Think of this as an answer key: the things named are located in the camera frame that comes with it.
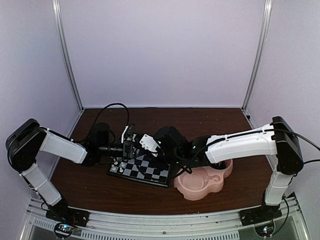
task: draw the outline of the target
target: pink plastic container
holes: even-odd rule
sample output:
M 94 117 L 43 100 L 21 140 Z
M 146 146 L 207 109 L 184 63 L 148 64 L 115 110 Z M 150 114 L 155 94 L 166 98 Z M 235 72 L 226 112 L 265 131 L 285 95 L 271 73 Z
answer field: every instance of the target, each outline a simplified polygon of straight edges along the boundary
M 233 169 L 233 160 L 226 160 L 226 169 L 217 170 L 210 166 L 192 169 L 192 174 L 184 172 L 174 179 L 174 187 L 190 201 L 203 199 L 209 193 L 217 193 L 224 187 L 224 179 Z

